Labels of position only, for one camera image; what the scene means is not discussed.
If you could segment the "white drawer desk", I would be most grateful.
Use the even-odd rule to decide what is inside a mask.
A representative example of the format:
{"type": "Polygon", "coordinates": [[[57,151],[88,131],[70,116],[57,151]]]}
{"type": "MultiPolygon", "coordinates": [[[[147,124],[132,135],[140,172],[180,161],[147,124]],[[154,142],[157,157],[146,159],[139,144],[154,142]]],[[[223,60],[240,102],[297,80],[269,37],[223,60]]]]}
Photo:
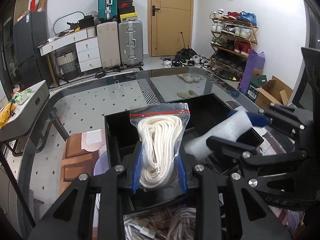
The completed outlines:
{"type": "Polygon", "coordinates": [[[71,47],[75,49],[82,72],[102,67],[96,27],[80,29],[38,46],[41,56],[71,47]]]}

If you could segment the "bagged white adidas laces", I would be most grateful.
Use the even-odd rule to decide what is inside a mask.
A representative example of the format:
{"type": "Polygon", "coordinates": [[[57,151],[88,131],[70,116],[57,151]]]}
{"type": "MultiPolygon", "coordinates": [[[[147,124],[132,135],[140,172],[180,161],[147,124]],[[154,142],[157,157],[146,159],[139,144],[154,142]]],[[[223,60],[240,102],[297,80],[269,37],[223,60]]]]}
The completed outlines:
{"type": "Polygon", "coordinates": [[[196,209],[183,207],[177,210],[171,220],[166,239],[194,239],[196,209]]]}

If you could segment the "anime print desk mat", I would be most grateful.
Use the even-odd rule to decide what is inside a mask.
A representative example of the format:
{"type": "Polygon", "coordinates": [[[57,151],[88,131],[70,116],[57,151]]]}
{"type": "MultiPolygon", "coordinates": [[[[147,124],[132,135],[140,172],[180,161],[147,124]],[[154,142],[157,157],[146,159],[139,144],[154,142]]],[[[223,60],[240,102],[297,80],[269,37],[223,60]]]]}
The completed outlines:
{"type": "Polygon", "coordinates": [[[71,135],[63,148],[60,186],[67,186],[80,174],[95,175],[94,169],[99,158],[102,157],[103,169],[109,167],[105,130],[76,133],[71,135]]]}

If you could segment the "pile of shoes on floor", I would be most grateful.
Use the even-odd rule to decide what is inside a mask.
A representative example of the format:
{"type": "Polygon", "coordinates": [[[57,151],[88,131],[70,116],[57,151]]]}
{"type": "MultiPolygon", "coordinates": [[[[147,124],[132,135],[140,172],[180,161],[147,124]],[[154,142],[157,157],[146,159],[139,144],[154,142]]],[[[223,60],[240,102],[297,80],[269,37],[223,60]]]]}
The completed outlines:
{"type": "Polygon", "coordinates": [[[209,58],[197,54],[191,48],[181,49],[175,56],[168,56],[163,59],[164,68],[171,67],[197,67],[208,69],[212,66],[209,58]]]}

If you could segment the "wooden door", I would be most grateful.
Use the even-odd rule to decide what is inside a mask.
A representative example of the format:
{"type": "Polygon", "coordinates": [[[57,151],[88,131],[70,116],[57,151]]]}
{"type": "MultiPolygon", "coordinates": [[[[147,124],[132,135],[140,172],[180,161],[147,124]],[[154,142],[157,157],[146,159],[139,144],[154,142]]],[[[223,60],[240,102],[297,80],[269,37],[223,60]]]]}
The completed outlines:
{"type": "Polygon", "coordinates": [[[175,55],[191,46],[194,0],[148,0],[151,57],[175,55]]]}

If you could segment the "white trash bin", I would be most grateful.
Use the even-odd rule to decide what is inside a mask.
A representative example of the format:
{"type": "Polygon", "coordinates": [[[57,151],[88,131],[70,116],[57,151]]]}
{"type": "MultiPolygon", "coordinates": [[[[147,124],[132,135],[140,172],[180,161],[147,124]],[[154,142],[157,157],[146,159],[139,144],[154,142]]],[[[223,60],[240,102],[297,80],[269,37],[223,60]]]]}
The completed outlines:
{"type": "Polygon", "coordinates": [[[237,73],[224,69],[224,68],[216,68],[214,70],[214,74],[217,75],[219,78],[223,79],[226,83],[228,83],[233,88],[237,89],[240,85],[242,80],[241,76],[237,73]]]}

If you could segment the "open cardboard box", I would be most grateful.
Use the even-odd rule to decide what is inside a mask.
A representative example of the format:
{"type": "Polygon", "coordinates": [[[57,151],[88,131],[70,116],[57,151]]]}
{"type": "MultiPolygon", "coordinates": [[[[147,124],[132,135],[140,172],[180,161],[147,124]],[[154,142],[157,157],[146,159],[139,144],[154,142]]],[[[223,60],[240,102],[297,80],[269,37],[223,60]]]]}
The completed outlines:
{"type": "Polygon", "coordinates": [[[272,76],[272,79],[268,80],[267,83],[257,90],[259,93],[255,104],[263,109],[268,108],[270,103],[287,105],[293,93],[291,87],[275,76],[272,76]]]}

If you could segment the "grey white side table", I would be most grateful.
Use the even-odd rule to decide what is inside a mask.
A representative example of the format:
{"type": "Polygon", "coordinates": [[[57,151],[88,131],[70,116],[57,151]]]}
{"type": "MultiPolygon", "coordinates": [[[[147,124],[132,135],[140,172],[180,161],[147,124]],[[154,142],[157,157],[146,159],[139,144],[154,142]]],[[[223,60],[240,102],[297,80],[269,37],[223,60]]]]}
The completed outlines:
{"type": "Polygon", "coordinates": [[[1,128],[1,142],[9,142],[26,136],[49,100],[49,89],[43,80],[30,87],[31,92],[22,105],[17,105],[8,122],[1,128]]]}

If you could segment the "stack of shoe boxes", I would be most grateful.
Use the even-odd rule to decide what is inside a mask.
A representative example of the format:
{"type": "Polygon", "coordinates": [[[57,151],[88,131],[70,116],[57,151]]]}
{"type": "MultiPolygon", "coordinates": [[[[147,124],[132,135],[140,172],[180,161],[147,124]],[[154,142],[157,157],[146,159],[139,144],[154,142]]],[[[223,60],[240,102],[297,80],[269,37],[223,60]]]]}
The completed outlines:
{"type": "Polygon", "coordinates": [[[118,22],[125,20],[127,17],[136,13],[134,0],[117,0],[118,22]]]}

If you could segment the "yellow cloth item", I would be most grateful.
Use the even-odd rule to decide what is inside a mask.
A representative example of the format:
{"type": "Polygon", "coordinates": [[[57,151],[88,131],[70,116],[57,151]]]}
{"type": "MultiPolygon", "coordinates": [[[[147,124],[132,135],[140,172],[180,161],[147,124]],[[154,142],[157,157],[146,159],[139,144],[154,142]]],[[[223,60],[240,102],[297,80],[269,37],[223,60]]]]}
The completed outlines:
{"type": "Polygon", "coordinates": [[[0,128],[2,128],[8,120],[15,115],[16,105],[14,102],[8,103],[0,113],[0,128]]]}

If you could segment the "teal suitcase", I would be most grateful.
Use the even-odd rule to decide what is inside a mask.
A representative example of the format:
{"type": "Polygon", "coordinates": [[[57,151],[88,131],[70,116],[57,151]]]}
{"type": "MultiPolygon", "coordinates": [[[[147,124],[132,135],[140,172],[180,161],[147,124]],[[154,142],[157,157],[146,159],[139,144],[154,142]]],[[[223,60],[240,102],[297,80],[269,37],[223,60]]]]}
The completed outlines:
{"type": "Polygon", "coordinates": [[[118,17],[118,0],[98,0],[98,15],[105,21],[115,21],[118,17]]]}

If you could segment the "black cardboard box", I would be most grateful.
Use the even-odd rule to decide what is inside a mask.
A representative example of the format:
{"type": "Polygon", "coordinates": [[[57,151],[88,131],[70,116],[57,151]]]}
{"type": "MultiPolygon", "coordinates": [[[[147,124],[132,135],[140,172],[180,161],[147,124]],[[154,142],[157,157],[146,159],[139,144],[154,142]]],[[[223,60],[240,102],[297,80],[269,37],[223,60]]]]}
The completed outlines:
{"type": "Polygon", "coordinates": [[[177,156],[183,160],[188,190],[195,187],[197,181],[192,178],[192,168],[197,159],[187,155],[184,146],[226,120],[230,112],[229,104],[207,94],[106,116],[105,133],[111,165],[126,168],[126,174],[119,182],[124,211],[140,211],[182,197],[177,156]],[[142,142],[142,169],[140,186],[133,194],[132,156],[137,142],[142,142]]]}

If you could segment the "beige suitcase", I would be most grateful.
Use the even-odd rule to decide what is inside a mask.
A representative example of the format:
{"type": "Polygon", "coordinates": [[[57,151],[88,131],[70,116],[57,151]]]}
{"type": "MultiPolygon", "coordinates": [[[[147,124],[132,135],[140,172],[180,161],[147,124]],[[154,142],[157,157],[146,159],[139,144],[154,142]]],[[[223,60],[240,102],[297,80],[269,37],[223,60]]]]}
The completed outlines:
{"type": "Polygon", "coordinates": [[[106,22],[97,25],[97,37],[102,67],[106,69],[120,65],[118,23],[106,22]]]}

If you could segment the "black refrigerator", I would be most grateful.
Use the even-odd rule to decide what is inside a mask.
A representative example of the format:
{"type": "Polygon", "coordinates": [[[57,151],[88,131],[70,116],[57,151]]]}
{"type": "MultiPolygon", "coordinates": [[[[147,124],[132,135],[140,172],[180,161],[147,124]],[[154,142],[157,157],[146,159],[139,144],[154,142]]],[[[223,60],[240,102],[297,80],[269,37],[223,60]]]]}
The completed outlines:
{"type": "Polygon", "coordinates": [[[15,57],[22,85],[28,88],[40,81],[51,86],[53,78],[39,46],[47,41],[45,12],[29,12],[13,26],[15,57]]]}

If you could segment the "woven laundry basket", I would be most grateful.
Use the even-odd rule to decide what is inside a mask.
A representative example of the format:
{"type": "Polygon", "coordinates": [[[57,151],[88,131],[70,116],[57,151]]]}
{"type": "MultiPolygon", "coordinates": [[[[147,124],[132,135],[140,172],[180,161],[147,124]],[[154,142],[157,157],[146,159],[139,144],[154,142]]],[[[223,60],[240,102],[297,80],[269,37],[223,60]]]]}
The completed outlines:
{"type": "Polygon", "coordinates": [[[66,81],[70,81],[78,77],[78,68],[76,65],[76,53],[71,50],[64,51],[60,57],[56,59],[60,74],[66,81]]]}

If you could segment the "wooden shoe rack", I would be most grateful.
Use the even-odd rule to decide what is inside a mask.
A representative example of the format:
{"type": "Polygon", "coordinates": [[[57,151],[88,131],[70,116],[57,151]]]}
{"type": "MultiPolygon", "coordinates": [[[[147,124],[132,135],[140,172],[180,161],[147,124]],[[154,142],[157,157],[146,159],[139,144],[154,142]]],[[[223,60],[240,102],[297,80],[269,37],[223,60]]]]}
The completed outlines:
{"type": "Polygon", "coordinates": [[[213,64],[243,74],[249,53],[258,45],[256,15],[218,9],[211,12],[209,18],[212,20],[210,46],[214,51],[211,56],[213,64]]]}

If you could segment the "white foam roll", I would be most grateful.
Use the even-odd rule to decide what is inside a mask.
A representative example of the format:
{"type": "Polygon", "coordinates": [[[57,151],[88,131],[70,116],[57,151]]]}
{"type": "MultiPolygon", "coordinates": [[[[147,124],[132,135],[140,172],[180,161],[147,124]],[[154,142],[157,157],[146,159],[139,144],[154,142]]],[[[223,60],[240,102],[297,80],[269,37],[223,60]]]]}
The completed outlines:
{"type": "Polygon", "coordinates": [[[245,111],[236,111],[232,116],[211,128],[204,135],[188,141],[184,150],[193,155],[197,160],[203,160],[213,153],[206,140],[209,137],[217,137],[236,142],[237,139],[252,128],[252,123],[245,111]]]}

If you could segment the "purple bag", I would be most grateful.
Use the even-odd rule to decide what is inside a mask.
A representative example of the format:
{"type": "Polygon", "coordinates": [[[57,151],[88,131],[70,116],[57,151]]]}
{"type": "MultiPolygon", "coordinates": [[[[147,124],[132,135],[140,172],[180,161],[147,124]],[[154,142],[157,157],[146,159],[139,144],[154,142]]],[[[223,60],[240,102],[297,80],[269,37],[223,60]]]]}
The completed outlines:
{"type": "Polygon", "coordinates": [[[265,64],[265,54],[264,52],[257,53],[254,49],[249,52],[247,58],[245,71],[242,76],[241,83],[239,85],[239,91],[242,94],[246,94],[249,88],[249,83],[253,77],[253,72],[255,69],[263,69],[265,64]]]}

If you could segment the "silver suitcase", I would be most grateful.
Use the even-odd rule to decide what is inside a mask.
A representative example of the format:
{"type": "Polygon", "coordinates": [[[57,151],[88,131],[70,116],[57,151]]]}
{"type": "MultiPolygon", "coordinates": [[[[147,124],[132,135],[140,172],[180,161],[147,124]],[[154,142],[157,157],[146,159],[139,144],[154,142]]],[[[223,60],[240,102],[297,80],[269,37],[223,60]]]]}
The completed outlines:
{"type": "Polygon", "coordinates": [[[139,20],[118,24],[120,59],[124,66],[143,65],[143,25],[139,20]]]}

